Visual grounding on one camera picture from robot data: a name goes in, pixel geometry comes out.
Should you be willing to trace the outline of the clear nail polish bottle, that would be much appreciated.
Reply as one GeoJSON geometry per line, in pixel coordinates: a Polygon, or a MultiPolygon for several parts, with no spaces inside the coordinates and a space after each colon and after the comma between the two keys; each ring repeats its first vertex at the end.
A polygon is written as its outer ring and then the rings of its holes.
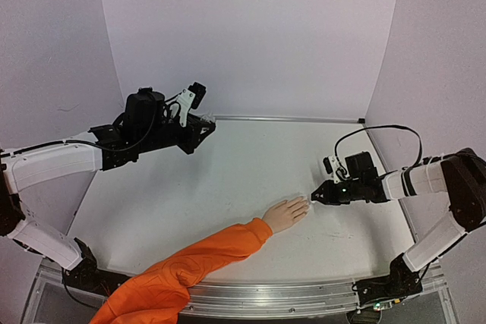
{"type": "Polygon", "coordinates": [[[213,116],[212,113],[202,115],[200,118],[207,123],[215,123],[216,122],[216,119],[215,119],[215,117],[213,116]]]}

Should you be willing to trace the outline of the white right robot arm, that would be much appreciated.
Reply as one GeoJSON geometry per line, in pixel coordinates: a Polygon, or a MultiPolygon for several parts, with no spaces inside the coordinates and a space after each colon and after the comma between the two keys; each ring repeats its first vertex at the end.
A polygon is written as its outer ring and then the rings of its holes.
{"type": "Polygon", "coordinates": [[[346,158],[344,165],[335,156],[327,157],[324,165],[330,178],[311,193],[314,202],[340,206],[422,200],[440,210],[432,227],[391,261],[386,275],[353,284],[360,307],[420,294],[432,263],[485,225],[485,162],[470,148],[420,159],[383,175],[368,152],[346,158]]]}

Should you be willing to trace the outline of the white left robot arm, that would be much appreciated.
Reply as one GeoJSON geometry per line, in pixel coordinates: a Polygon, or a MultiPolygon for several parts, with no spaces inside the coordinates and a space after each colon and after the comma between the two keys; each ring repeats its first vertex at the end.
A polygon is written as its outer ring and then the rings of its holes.
{"type": "Polygon", "coordinates": [[[24,192],[70,177],[95,175],[133,165],[141,155],[176,146],[190,155],[216,129],[214,120],[194,115],[207,88],[194,82],[167,97],[151,87],[128,96],[125,110],[111,123],[74,137],[1,152],[1,235],[61,269],[66,288],[111,294],[129,277],[99,267],[78,237],[40,219],[24,192]]]}

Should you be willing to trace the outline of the orange sleeved forearm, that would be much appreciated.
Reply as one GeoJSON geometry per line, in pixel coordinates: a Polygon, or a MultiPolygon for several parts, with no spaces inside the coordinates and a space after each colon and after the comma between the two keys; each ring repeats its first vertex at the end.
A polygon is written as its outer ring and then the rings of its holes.
{"type": "Polygon", "coordinates": [[[211,272],[256,253],[273,235],[259,218],[225,228],[128,279],[109,296],[92,323],[176,323],[189,288],[211,272]]]}

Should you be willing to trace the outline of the mannequin hand with long nails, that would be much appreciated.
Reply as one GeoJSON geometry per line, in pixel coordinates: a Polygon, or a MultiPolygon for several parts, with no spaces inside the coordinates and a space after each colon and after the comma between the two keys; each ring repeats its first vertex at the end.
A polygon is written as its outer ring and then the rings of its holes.
{"type": "Polygon", "coordinates": [[[310,203],[305,197],[283,200],[270,207],[262,220],[274,234],[285,231],[300,222],[309,212],[310,203]]]}

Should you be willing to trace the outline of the aluminium back edge strip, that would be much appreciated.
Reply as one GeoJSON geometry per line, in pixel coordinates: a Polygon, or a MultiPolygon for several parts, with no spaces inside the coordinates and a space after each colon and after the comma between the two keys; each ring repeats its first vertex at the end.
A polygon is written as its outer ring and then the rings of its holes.
{"type": "Polygon", "coordinates": [[[220,121],[268,121],[268,122],[302,122],[302,123],[331,123],[331,124],[365,124],[365,118],[358,119],[332,119],[307,117],[275,117],[275,116],[249,116],[249,115],[214,115],[220,121]]]}

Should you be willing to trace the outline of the aluminium table front rail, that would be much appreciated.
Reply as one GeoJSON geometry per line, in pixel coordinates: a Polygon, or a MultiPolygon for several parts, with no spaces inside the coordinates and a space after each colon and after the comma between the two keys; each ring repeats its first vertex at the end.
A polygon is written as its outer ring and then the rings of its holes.
{"type": "MultiPolygon", "coordinates": [[[[204,282],[190,290],[180,323],[457,323],[441,267],[434,264],[423,291],[405,300],[358,305],[346,281],[268,285],[204,282]]],[[[33,280],[22,323],[88,323],[105,297],[65,288],[60,269],[45,260],[33,280]]]]}

